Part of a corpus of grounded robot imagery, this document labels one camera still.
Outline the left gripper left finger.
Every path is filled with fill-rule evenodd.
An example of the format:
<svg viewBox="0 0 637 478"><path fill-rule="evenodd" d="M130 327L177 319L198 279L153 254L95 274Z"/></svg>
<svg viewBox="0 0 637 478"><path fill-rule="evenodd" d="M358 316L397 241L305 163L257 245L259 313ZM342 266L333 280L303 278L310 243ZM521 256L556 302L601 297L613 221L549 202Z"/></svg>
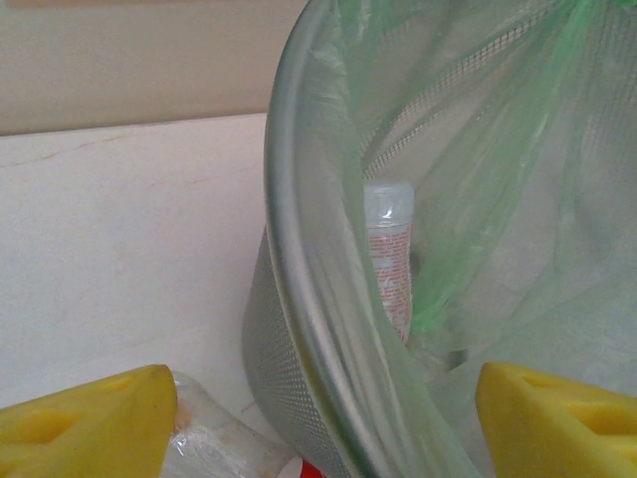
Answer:
<svg viewBox="0 0 637 478"><path fill-rule="evenodd" d="M11 405L1 411L1 474L157 477L176 410L164 364Z"/></svg>

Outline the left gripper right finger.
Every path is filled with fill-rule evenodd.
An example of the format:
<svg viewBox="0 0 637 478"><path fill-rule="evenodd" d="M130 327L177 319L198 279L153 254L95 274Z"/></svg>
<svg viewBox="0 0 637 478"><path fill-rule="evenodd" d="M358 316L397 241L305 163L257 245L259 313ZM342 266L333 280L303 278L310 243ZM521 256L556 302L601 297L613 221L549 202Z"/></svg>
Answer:
<svg viewBox="0 0 637 478"><path fill-rule="evenodd" d="M636 475L634 396L488 362L475 402L498 477Z"/></svg>

